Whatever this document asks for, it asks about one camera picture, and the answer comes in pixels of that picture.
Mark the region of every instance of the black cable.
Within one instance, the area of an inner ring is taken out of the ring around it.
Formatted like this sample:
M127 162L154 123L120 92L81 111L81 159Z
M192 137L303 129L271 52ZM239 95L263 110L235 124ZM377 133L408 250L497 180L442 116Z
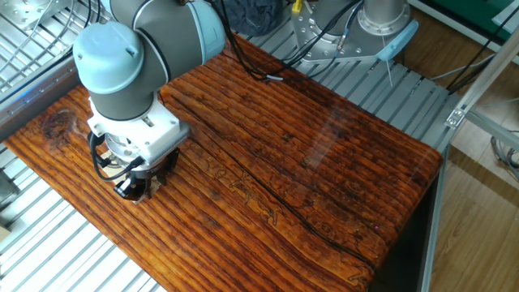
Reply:
M87 19L84 22L83 29L85 29L88 26L88 22L90 22L90 15L92 14L92 0L88 0L88 14Z
M453 81L447 86L447 90L451 90L451 87L457 82L460 77L465 74L465 72L470 68L470 65L474 64L476 59L478 59L479 56L485 51L485 49L488 47L488 45L491 43L491 39L494 37L497 37L497 34L501 31L501 29L504 27L504 25L519 11L519 6L512 11L512 13L503 21L503 23L495 30L495 32L492 34L492 36L488 39L488 41L483 45L483 47L478 51L478 53L470 60L470 62L463 68L463 70L456 75L456 78L454 78Z
M99 19L101 19L101 0L97 0L97 17L96 22L99 22Z
M290 69L294 64L301 61L308 52L313 48L313 46L324 36L325 33L329 32L336 24L337 21L354 5L358 3L358 1L351 2L348 5L346 5L343 9L341 9L336 15L330 19L328 24L324 27L323 31L304 49L301 51L298 51L296 53L296 56L290 60L290 62L287 62L284 64L284 66L281 69L278 69L274 72L263 72L261 71L257 66L255 66L251 60L247 57L247 55L243 52L242 47L239 45L239 43L234 38L234 35L231 31L230 25L229 25L229 19L227 18L227 12L225 9L225 4L223 0L220 0L221 3L221 10L223 13L219 12L219 9L215 2L210 2L211 5L215 8L218 15L221 17L222 23L224 24L225 34L227 38L229 39L229 42L231 44L231 47L236 54L236 57L238 59L238 62L242 65L243 69L255 80L266 80L266 79L275 79L275 75L278 75L279 73Z
M481 73L490 63L490 61L493 59L489 58L484 63L482 63L480 66L473 69L467 76L465 76L462 80L460 80L458 83L454 84L452 88L448 91L449 95L454 94L458 90L464 88L465 86L473 83L476 78L478 77L479 73Z
M92 155L92 163L94 164L94 170L96 171L97 176L99 176L99 178L104 180L105 182L110 182L117 178L120 178L124 174L127 174L128 172L133 170L135 167L142 165L144 163L144 159L142 157L137 157L132 162L130 162L130 164L124 170L122 170L120 173L115 174L113 177L108 177L108 178L105 177L99 170L99 164L97 161L97 152L96 152L97 139L99 139L99 138L97 138L94 134L91 133L89 140L88 140L88 144L90 145L90 154Z

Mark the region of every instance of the wood grain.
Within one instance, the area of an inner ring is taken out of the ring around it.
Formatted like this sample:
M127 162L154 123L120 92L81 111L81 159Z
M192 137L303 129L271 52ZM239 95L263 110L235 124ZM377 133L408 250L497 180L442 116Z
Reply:
M167 290L364 291L442 164L314 81L253 81L228 50L161 94L192 135L137 206L92 169L82 87L5 144Z

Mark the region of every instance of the metal bracket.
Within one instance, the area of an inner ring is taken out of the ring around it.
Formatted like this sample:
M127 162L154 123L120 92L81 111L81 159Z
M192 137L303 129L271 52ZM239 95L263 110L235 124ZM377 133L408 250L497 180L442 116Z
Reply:
M454 109L448 116L446 126L456 129L461 125L467 113L463 109Z
M516 29L516 31L504 43L500 51L497 52L492 61L488 64L487 68L483 70L472 87L470 87L469 91L467 91L460 102L458 102L456 108L454 108L453 112L448 116L445 126L452 129L456 129L460 126L461 121L463 121L466 114L470 109L472 109L485 91L494 83L497 76L501 74L517 53L519 53L518 29Z

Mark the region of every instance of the wire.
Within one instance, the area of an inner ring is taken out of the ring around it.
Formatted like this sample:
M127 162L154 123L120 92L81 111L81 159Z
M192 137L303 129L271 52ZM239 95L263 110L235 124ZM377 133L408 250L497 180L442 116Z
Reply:
M113 181L117 178L120 178L122 177L124 174L127 174L129 173L131 170L133 170L135 167L139 166L139 165L142 165L144 163L144 159L142 157L137 157L136 159L134 159L132 162L130 162L130 164L124 169L122 170L120 173L118 174L115 174L114 176L112 177L106 177L104 176L101 171L99 170L99 163L97 161L97 152L96 152L96 136L94 134L92 134L90 136L90 139L88 141L88 144L90 145L90 154L92 155L92 163L94 164L94 170L96 171L97 173L97 176L99 176L100 179L104 180L105 182L110 182L110 181Z
M88 26L88 22L90 22L90 15L92 14L92 0L88 0L88 14L87 19L84 21L83 29Z
M221 11L217 7L217 4L213 1L210 2L211 5L215 8L218 15L221 17L222 23L224 24L225 34L227 38L229 39L229 42L231 44L231 47L236 54L236 57L238 59L238 62L242 65L243 69L249 74L253 79L255 80L266 80L266 79L276 79L276 80L284 80L288 81L288 79L283 79L282 77L278 77L281 72L290 69L294 64L301 61L307 54L310 52L310 50L313 48L313 46L324 36L325 33L329 32L336 24L337 21L349 10L351 7L356 5L358 1L354 1L346 5L343 9L341 9L337 14L335 14L328 24L324 27L323 31L313 40L309 41L306 47L302 48L298 52L296 52L296 56L294 56L289 62L285 63L281 69L278 69L274 72L264 72L261 71L257 66L255 66L251 60L245 55L243 52L242 47L240 44L236 41L234 38L234 34L230 28L229 25L229 19L227 17L227 11L225 9L225 4L223 0L220 0L221 4Z
M96 22L99 22L99 19L101 19L101 0L97 0L97 17Z
M458 90L464 88L465 86L473 83L478 77L479 73L487 67L488 63L492 58L486 60L484 64L479 67L476 67L472 72L470 72L467 76L465 76L461 81L453 85L453 88L448 91L449 96L457 92Z
M492 146L492 152L494 153L495 159L502 162L509 168L509 173L515 177L519 182L519 165L513 160L513 155L517 153L514 149L510 148L508 151L504 150L504 146L496 137L490 138L490 144Z
M2 66L2 68L0 68L0 72L2 72L4 69L6 69L6 67L9 64L11 64L11 62L13 62L13 60L16 58L16 55L20 52L20 50L29 42L29 40L31 40L32 36L34 36L34 33L36 32L36 29L38 28L38 25L40 25L41 19L47 13L47 11L49 11L49 8L52 6L53 3L54 3L54 1L49 2L49 4L47 5L47 7L43 11L43 13L41 13L40 18L36 21L36 25L34 26L34 29L32 30L32 32L27 36L27 38L22 43L22 45L20 45L18 48L16 48L15 52L13 52L13 54L7 60L7 62Z
M479 52L470 60L470 62L463 68L463 70L454 78L453 81L448 85L447 90L451 90L452 86L457 82L460 77L465 74L465 72L469 69L470 65L472 65L476 59L485 51L485 49L488 47L488 45L491 43L491 39L494 37L497 37L497 34L501 31L501 29L504 27L504 25L519 11L519 6L512 11L512 13L503 21L503 23L495 30L495 32L492 34L492 36L488 39L488 41L485 43L485 45L479 50Z
M488 60L488 59L490 59L490 58L492 58L492 57L494 57L494 56L495 56L495 54L492 54L492 55L486 57L485 59L483 59L481 62L479 62L479 63L477 63L477 64L472 64L472 65L470 65L469 68L474 68L474 67L477 67L477 66L481 66L481 65L482 65L486 60ZM438 76L436 76L436 77L433 77L433 78L431 78L431 80L432 80L432 81L435 81L435 80L438 80L438 79L445 78L445 77L447 77L447 76L449 76L449 75L452 75L452 74L454 74L454 73L456 73L456 72L459 72L459 71L463 70L463 68L465 68L465 67L459 67L459 68L454 69L454 70L452 70L452 71L450 71L450 72L447 72L447 73L445 73L445 74L442 74L442 75L438 75Z
M363 4L364 4L364 0L360 0L358 2L358 4L354 7L354 9L351 11L350 16L348 16L348 21L346 21L346 26L344 26L344 32L342 33L341 39L337 43L337 52L342 51L344 42L346 41L346 38L350 34L351 24L354 22L355 16L357 15L358 11L360 10L360 7Z

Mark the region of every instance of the wooden table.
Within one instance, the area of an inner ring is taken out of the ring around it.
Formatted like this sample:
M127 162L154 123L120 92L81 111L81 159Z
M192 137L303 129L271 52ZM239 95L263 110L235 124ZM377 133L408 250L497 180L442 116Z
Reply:
M167 290L364 291L442 164L314 81L255 82L228 50L162 96L192 135L136 206L93 171L81 86L5 144Z

